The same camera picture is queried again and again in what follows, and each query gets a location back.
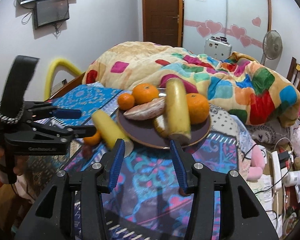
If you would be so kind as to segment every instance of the pink heart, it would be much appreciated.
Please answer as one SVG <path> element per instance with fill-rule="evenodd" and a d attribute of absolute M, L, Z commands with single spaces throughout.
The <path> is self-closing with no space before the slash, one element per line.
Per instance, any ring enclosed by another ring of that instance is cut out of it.
<path fill-rule="evenodd" d="M 261 19 L 259 17 L 255 18 L 252 20 L 252 24 L 257 26 L 257 27 L 260 27 L 261 25 Z"/>
<path fill-rule="evenodd" d="M 211 33 L 211 30 L 208 27 L 198 26 L 197 32 L 204 38 Z"/>
<path fill-rule="evenodd" d="M 213 22 L 211 20 L 205 21 L 206 26 L 211 30 L 211 34 L 214 35 L 216 33 L 221 32 L 223 26 L 219 22 Z"/>
<path fill-rule="evenodd" d="M 248 47 L 252 42 L 252 40 L 250 38 L 247 38 L 246 36 L 240 36 L 240 41 L 244 47 Z"/>
<path fill-rule="evenodd" d="M 233 33 L 233 35 L 234 35 L 234 37 L 238 40 L 238 39 L 240 39 L 240 36 L 244 36 L 244 35 L 246 35 L 246 33 L 247 33 L 247 30 L 245 29 L 245 28 L 243 28 L 243 27 L 238 27 L 237 25 L 235 25 L 235 24 L 232 24 L 231 26 L 230 26 L 230 30 L 232 31 L 232 33 Z"/>

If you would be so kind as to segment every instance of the fruit plate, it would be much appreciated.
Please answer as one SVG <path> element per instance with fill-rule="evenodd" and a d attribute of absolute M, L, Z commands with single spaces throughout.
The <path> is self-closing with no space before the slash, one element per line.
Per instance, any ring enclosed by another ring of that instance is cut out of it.
<path fill-rule="evenodd" d="M 170 140 L 161 137 L 154 128 L 152 119 L 145 121 L 134 121 L 124 117 L 124 111 L 117 110 L 117 123 L 127 136 L 140 144 L 157 149 L 170 149 Z M 187 147 L 203 140 L 210 131 L 210 116 L 203 123 L 191 126 L 191 141 Z"/>

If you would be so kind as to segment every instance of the hand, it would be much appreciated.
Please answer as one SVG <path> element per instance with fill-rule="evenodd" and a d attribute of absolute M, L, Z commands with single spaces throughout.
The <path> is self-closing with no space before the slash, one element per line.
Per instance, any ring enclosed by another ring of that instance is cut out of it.
<path fill-rule="evenodd" d="M 0 159 L 3 157 L 3 155 L 4 155 L 4 150 L 0 146 Z M 29 156 L 16 156 L 16 158 L 15 158 L 16 166 L 13 168 L 13 172 L 17 176 L 21 176 L 24 174 L 24 171 L 26 168 L 26 162 L 27 162 L 28 158 L 29 158 Z"/>

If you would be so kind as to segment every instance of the wooden door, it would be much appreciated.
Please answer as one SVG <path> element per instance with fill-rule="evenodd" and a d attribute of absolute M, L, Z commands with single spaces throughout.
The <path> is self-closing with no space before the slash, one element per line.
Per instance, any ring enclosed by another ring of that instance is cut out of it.
<path fill-rule="evenodd" d="M 178 46 L 179 0 L 143 0 L 144 41 Z"/>

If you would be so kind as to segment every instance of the pink plush toy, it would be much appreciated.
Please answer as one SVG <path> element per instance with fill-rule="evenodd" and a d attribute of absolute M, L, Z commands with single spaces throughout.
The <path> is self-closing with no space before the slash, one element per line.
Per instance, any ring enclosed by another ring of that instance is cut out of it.
<path fill-rule="evenodd" d="M 263 159 L 263 154 L 258 146 L 252 149 L 251 153 L 251 166 L 249 168 L 249 173 L 247 180 L 258 180 L 261 178 L 263 169 L 265 168 L 265 161 Z"/>

